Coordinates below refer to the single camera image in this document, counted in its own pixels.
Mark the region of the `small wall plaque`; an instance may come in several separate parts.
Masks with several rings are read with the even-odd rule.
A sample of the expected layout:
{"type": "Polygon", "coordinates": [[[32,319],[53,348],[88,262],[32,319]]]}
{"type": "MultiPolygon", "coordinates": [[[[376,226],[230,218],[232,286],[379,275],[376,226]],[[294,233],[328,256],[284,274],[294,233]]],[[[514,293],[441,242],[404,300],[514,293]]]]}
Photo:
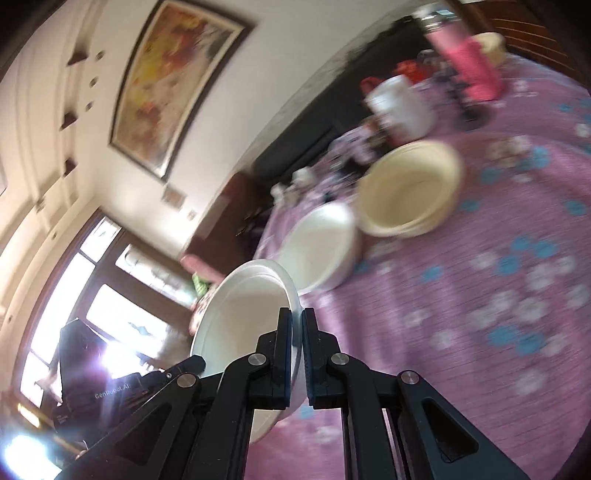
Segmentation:
{"type": "Polygon", "coordinates": [[[162,192],[161,202],[176,211],[181,211],[187,202],[187,195],[173,185],[166,184],[162,192]]]}

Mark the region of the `framed horse painting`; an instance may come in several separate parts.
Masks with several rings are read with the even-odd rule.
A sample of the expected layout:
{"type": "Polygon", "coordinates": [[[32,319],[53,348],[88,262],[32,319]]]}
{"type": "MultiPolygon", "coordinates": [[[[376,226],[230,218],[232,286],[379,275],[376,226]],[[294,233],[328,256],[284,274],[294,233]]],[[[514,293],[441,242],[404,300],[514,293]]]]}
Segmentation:
{"type": "Polygon", "coordinates": [[[207,2],[156,2],[122,76],[109,145],[166,181],[189,123],[252,29],[207,2]]]}

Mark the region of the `black phone stand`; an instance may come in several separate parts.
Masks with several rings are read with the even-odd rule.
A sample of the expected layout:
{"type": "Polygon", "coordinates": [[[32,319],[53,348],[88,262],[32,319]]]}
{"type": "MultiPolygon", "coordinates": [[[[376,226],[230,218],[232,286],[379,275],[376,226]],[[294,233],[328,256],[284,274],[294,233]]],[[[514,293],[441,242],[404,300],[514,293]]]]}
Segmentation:
{"type": "Polygon", "coordinates": [[[491,119],[489,109],[469,98],[467,93],[469,84],[460,79],[459,73],[448,60],[442,57],[437,57],[436,60],[435,80],[458,110],[455,120],[456,128],[470,132],[486,126],[491,119]]]}

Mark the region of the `purple floral tablecloth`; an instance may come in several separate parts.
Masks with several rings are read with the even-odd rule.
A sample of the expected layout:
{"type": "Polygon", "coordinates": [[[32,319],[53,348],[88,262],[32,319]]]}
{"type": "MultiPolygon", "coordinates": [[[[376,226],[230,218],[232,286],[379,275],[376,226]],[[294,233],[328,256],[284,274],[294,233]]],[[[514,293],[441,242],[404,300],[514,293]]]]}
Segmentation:
{"type": "Polygon", "coordinates": [[[488,124],[455,126],[442,85],[416,90],[463,157],[450,217],[370,240],[353,276],[304,297],[372,369],[412,369],[533,479],[553,478],[590,419],[590,96],[518,56],[488,124]]]}

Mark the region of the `black leather sofa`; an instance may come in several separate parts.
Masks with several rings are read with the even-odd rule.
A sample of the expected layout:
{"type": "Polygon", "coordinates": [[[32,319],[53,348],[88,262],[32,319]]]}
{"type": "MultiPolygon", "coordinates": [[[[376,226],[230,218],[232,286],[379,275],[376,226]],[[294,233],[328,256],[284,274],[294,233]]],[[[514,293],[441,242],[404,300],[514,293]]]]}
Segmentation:
{"type": "Polygon", "coordinates": [[[317,163],[332,141],[369,116],[363,79],[388,79],[399,63],[415,60],[429,46],[416,20],[406,16],[349,53],[335,80],[253,162],[256,183],[265,188],[287,183],[294,171],[317,163]]]}

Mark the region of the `pink thermos bottle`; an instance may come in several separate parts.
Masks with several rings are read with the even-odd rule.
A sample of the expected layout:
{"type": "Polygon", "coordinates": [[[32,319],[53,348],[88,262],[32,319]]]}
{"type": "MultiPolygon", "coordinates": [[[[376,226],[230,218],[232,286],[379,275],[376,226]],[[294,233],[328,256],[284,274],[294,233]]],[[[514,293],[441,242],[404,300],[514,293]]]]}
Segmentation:
{"type": "Polygon", "coordinates": [[[502,77],[453,10],[442,2],[430,3],[416,9],[413,17],[434,49],[468,84],[466,92],[472,100],[493,101],[502,96],[502,77]]]}

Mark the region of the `beige basin behind thermos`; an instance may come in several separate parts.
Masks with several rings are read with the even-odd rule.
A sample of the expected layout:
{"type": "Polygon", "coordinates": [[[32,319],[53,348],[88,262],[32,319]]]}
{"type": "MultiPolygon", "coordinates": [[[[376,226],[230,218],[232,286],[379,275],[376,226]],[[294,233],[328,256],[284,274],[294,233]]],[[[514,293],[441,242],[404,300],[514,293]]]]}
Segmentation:
{"type": "Polygon", "coordinates": [[[501,66],[507,59],[505,38],[497,32],[483,32],[473,36],[481,52],[494,67],[501,66]]]}

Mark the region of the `beige bowl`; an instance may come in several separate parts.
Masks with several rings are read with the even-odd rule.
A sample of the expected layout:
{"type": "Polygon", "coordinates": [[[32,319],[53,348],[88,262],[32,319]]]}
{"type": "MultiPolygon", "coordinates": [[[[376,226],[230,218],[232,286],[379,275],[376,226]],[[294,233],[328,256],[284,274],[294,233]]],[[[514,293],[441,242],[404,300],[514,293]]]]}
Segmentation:
{"type": "Polygon", "coordinates": [[[421,140],[399,147],[356,184],[359,226],[374,237],[410,238],[438,228],[458,204],[465,162],[452,146],[421,140]]]}

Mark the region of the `wooden glass door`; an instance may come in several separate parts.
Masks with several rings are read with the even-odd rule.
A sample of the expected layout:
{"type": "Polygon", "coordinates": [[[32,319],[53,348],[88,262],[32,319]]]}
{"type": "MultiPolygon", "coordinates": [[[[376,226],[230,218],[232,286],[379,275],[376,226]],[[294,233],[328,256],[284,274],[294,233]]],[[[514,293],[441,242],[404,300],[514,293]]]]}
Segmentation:
{"type": "Polygon", "coordinates": [[[61,400],[61,329],[84,320],[107,343],[111,375],[165,369],[187,356],[195,305],[190,275],[97,209],[76,229],[41,285],[10,378],[21,409],[47,415],[61,400]]]}

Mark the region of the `white bowl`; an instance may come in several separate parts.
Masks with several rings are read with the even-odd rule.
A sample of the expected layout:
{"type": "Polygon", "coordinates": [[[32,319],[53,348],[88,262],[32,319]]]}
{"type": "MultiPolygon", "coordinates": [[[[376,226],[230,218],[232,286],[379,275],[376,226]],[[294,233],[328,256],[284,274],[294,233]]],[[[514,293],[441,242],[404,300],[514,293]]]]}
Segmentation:
{"type": "Polygon", "coordinates": [[[218,374],[232,361],[256,351],[259,337],[276,330],[281,308],[293,315],[290,407],[283,411],[257,410],[250,433],[252,443],[296,412],[307,397],[301,347],[303,307],[287,271],[265,259],[246,262],[233,270],[214,291],[190,347],[192,355],[204,359],[206,376],[218,374]]]}
{"type": "Polygon", "coordinates": [[[276,262],[301,295],[337,288],[353,273],[362,239],[347,204],[326,203],[301,218],[283,240],[276,262]]]}

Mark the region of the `green pillow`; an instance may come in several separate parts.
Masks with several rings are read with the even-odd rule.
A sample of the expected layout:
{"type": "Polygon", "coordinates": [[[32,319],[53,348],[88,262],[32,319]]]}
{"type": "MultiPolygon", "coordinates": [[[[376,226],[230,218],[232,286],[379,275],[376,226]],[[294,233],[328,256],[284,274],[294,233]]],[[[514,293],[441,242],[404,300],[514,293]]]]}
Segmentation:
{"type": "Polygon", "coordinates": [[[211,290],[213,286],[213,283],[211,281],[201,278],[200,275],[198,275],[197,273],[193,273],[191,279],[193,282],[195,295],[197,296],[198,300],[204,298],[204,296],[208,293],[209,290],[211,290]]]}

